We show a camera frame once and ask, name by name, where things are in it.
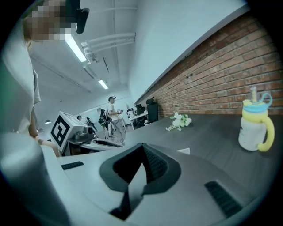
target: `blue lid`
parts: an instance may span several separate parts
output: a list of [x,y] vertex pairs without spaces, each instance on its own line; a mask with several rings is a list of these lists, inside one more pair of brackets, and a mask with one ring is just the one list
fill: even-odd
[[[266,96],[269,96],[270,100],[268,103],[264,103],[264,98]],[[272,96],[269,94],[269,93],[264,93],[260,99],[260,101],[256,102],[256,103],[253,103],[251,101],[249,101],[249,104],[245,105],[245,102],[243,101],[244,103],[244,110],[246,112],[250,112],[250,113],[262,113],[262,112],[265,112],[269,106],[272,104]]]

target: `desk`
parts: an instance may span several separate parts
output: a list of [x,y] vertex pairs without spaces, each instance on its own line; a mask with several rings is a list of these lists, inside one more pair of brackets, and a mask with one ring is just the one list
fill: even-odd
[[253,197],[268,189],[281,163],[283,153],[283,117],[270,116],[275,139],[267,152],[246,151],[238,143],[240,115],[190,115],[192,123],[167,131],[169,117],[126,134],[126,145],[139,142],[172,150],[190,148],[191,155],[203,158],[234,179]]
[[129,121],[130,121],[130,123],[131,123],[131,125],[132,125],[133,130],[134,130],[134,125],[133,125],[134,120],[137,119],[137,118],[146,116],[146,115],[148,115],[148,114],[149,114],[148,112],[144,112],[143,114],[136,115],[136,116],[133,117],[133,118],[129,118]]

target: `person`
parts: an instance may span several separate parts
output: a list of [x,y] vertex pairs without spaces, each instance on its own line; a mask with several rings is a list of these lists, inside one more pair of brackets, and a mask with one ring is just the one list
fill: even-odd
[[39,91],[34,89],[34,70],[28,47],[32,41],[55,39],[62,28],[70,28],[80,17],[79,8],[80,0],[37,2],[14,26],[0,56],[0,131],[29,135],[40,145],[51,147],[57,157],[57,146],[41,140],[36,130],[34,104],[39,100]]
[[98,122],[103,128],[105,127],[107,131],[108,131],[108,123],[110,120],[111,118],[109,117],[108,113],[104,109],[101,109],[100,118]]
[[120,142],[122,145],[125,144],[125,138],[126,138],[126,131],[120,121],[119,114],[122,114],[123,111],[115,111],[114,108],[114,103],[115,103],[115,98],[114,97],[109,97],[108,99],[109,104],[108,104],[108,114],[110,115],[111,118],[111,124],[114,126],[116,131],[113,132],[113,135],[117,136],[118,142]]
[[94,128],[94,130],[97,132],[97,129],[96,129],[96,127],[94,126],[94,124],[92,123],[92,121],[90,121],[90,119],[89,119],[89,117],[82,117],[82,116],[80,116],[80,115],[78,115],[77,117],[76,117],[78,120],[80,120],[82,123],[84,123],[84,124],[86,124],[86,125],[88,125],[88,126],[92,126],[93,128]]

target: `white wall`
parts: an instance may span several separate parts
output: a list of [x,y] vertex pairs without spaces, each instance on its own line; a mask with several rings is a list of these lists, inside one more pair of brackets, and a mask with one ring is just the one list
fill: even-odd
[[[125,113],[127,110],[126,104],[128,104],[130,107],[133,107],[134,102],[130,96],[128,87],[124,86],[118,87],[111,92],[106,91],[105,93],[101,93],[101,95],[99,96],[93,94],[84,94],[76,98],[63,100],[62,102],[54,102],[53,104],[50,103],[47,106],[45,106],[44,101],[42,101],[35,105],[35,113],[38,119],[38,124],[45,130],[45,132],[49,133],[51,127],[54,124],[54,121],[59,114],[59,111],[66,112],[74,116],[84,113],[84,116],[88,116],[92,120],[92,122],[95,123],[98,119],[96,119],[96,115],[92,114],[91,111],[99,107],[107,109],[106,105],[110,96],[116,97],[115,109],[124,110],[122,116],[127,122]],[[51,120],[52,123],[46,125],[45,121],[47,119]]]
[[137,101],[214,32],[249,10],[243,0],[142,0],[129,89]]

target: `white ceiling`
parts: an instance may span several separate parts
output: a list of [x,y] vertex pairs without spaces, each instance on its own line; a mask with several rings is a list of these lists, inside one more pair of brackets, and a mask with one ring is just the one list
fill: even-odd
[[[82,49],[81,43],[86,40],[111,34],[134,33],[136,10],[95,11],[137,6],[138,0],[81,0],[81,8],[90,8],[90,14],[84,33],[73,34],[73,38]],[[92,78],[64,40],[33,43],[31,60],[38,74],[42,102],[45,102],[44,105],[51,105],[72,96],[87,93],[99,95],[127,84],[132,48],[133,44],[130,44],[98,52],[100,62],[89,65],[97,76]],[[98,83],[100,79],[106,82],[108,90],[104,90]]]

